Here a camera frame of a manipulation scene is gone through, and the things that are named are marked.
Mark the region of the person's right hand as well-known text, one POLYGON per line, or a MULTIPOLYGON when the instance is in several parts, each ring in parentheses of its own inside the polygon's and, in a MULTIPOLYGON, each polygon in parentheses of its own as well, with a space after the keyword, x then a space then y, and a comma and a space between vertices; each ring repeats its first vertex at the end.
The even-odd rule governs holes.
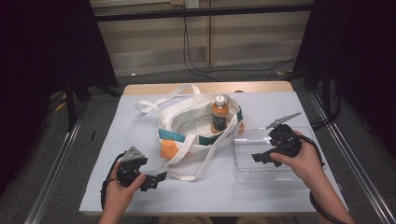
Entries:
POLYGON ((318 153, 305 140, 302 140, 301 143, 302 148, 294 158, 279 153, 271 153, 270 157, 275 161, 288 165, 311 190, 322 188, 328 182, 328 179, 323 172, 318 153))

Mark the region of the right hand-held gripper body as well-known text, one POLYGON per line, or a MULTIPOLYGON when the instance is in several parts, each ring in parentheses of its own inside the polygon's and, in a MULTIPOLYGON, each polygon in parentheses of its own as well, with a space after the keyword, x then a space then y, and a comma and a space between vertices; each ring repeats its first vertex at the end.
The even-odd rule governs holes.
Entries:
POLYGON ((301 150, 301 142, 298 135, 293 129, 286 124, 286 121, 300 115, 300 112, 288 115, 286 117, 276 119, 274 122, 266 126, 266 129, 272 128, 268 133, 271 137, 270 143, 273 146, 272 151, 289 157, 295 157, 301 150))

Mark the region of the white canvas tote bag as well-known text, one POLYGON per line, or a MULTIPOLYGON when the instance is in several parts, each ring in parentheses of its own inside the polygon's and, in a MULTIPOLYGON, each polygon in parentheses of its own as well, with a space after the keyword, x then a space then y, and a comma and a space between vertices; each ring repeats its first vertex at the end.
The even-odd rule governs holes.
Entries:
POLYGON ((157 136, 162 145, 161 156, 168 159, 163 169, 180 180, 193 181, 205 173, 215 151, 225 147, 243 129, 243 112, 230 96, 225 97, 229 112, 225 116, 226 128, 211 132, 212 110, 217 95, 204 94, 193 84, 183 84, 162 99, 152 103, 142 100, 136 104, 140 112, 157 112, 157 136), (206 157, 193 174, 185 174, 176 165, 193 153, 204 151, 206 157))

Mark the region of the black horizontal bar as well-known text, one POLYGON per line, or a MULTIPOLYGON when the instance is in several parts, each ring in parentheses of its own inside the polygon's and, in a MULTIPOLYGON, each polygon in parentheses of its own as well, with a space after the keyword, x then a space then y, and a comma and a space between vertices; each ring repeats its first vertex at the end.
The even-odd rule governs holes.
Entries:
POLYGON ((240 14, 300 12, 300 11, 310 11, 313 9, 313 7, 314 7, 313 3, 254 6, 254 7, 211 7, 211 8, 195 8, 195 9, 128 12, 128 13, 106 13, 106 14, 95 15, 92 18, 95 21, 134 21, 134 20, 172 19, 172 18, 223 16, 223 15, 240 15, 240 14))

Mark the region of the clear plastic tray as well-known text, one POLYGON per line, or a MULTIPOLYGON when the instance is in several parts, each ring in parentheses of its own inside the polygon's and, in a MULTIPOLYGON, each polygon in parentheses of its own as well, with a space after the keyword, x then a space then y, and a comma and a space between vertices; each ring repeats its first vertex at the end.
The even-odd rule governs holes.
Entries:
POLYGON ((302 139, 284 124, 274 129, 242 130, 234 138, 235 179, 240 183, 299 183, 292 169, 270 158, 275 152, 295 157, 302 139))

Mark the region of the person's left hand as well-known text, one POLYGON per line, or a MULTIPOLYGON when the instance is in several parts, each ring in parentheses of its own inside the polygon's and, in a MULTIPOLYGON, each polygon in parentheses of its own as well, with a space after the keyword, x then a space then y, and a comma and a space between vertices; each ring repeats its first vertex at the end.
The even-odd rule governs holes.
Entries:
POLYGON ((117 171, 120 167, 118 161, 107 180, 105 207, 103 216, 113 219, 120 218, 132 201, 134 193, 141 187, 146 179, 145 174, 140 174, 129 187, 123 187, 117 179, 117 171))

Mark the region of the black metal stand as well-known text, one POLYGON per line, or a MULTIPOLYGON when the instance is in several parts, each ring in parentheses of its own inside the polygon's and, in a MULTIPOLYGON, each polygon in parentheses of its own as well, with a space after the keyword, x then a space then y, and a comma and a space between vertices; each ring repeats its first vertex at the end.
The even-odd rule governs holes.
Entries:
POLYGON ((322 106, 325 113, 323 122, 330 124, 334 122, 340 114, 340 92, 338 87, 331 89, 331 74, 327 65, 323 67, 322 74, 322 106))
POLYGON ((75 106, 75 97, 73 89, 73 79, 68 77, 64 83, 64 90, 66 96, 67 113, 68 113, 68 129, 71 132, 77 122, 77 112, 75 106))

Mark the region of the orange drink bottle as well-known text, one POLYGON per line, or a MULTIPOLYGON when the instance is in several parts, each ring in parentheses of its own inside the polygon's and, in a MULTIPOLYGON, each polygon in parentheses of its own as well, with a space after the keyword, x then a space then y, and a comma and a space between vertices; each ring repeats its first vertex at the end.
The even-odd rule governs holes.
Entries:
POLYGON ((228 114, 229 114, 229 107, 226 103, 226 98, 223 95, 216 96, 215 102, 211 106, 212 133, 219 133, 227 128, 228 114))

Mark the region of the metal floor rail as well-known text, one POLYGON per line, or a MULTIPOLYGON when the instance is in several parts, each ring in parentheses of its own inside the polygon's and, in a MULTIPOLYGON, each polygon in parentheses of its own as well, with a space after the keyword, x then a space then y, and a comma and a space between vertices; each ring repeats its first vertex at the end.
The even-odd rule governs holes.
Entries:
POLYGON ((396 224, 396 158, 344 100, 328 115, 320 91, 301 95, 305 113, 350 214, 359 224, 396 224))
POLYGON ((67 159, 69 151, 78 135, 80 123, 81 118, 78 118, 71 130, 67 133, 55 162, 52 164, 49 175, 47 176, 47 179, 38 196, 35 198, 33 207, 25 219, 24 224, 40 224, 54 191, 55 185, 57 184, 61 171, 64 167, 64 163, 67 159))

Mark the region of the black curtain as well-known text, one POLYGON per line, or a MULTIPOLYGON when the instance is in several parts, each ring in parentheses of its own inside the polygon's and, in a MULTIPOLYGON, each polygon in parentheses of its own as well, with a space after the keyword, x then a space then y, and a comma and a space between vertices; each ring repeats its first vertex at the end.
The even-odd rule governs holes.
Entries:
POLYGON ((396 157, 396 0, 314 0, 294 70, 335 80, 396 157))
POLYGON ((34 148, 56 91, 116 87, 90 0, 0 0, 0 196, 34 148))

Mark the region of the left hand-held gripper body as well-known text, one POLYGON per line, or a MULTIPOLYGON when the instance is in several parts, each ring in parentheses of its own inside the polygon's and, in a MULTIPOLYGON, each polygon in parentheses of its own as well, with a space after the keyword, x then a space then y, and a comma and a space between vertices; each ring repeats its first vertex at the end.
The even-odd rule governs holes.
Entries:
POLYGON ((148 158, 136 147, 130 147, 120 158, 117 179, 123 187, 129 187, 140 175, 140 167, 146 165, 148 158))

